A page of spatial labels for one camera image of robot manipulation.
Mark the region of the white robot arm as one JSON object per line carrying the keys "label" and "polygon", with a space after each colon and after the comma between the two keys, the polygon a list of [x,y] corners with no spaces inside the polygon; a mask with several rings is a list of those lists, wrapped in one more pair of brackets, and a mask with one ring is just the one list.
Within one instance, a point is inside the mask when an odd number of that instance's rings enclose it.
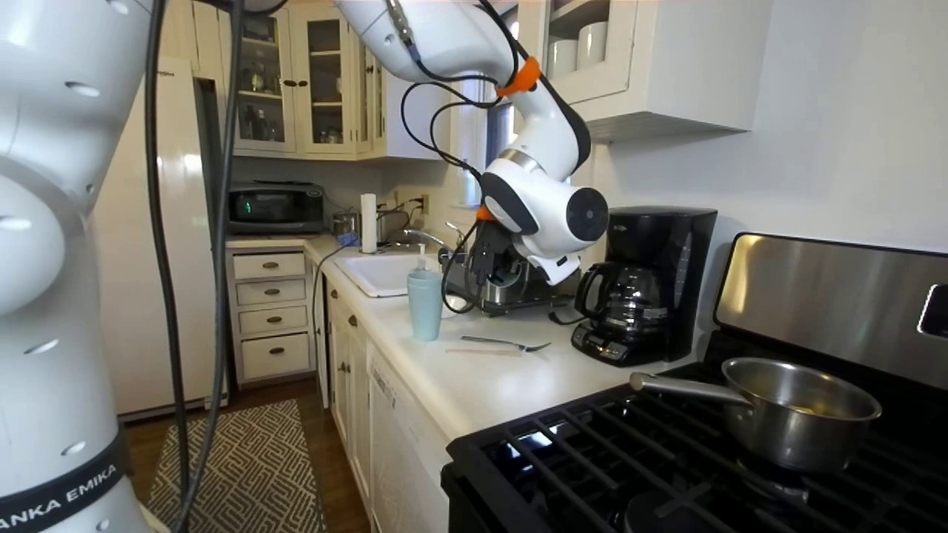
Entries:
{"label": "white robot arm", "polygon": [[[585,118],[485,0],[331,0],[413,84],[484,80],[524,134],[481,174],[521,257],[562,281],[607,226],[571,174]],[[0,533],[148,533],[121,475],[90,210],[136,90],[155,72],[163,0],[0,0]]]}

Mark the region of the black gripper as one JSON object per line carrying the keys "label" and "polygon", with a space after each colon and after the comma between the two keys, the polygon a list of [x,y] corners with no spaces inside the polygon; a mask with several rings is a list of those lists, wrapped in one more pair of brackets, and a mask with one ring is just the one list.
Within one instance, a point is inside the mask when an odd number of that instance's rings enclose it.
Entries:
{"label": "black gripper", "polygon": [[481,223],[475,229],[475,247],[468,256],[466,290],[471,303],[485,314],[506,314],[517,308],[524,268],[517,256],[512,235],[499,223]]}

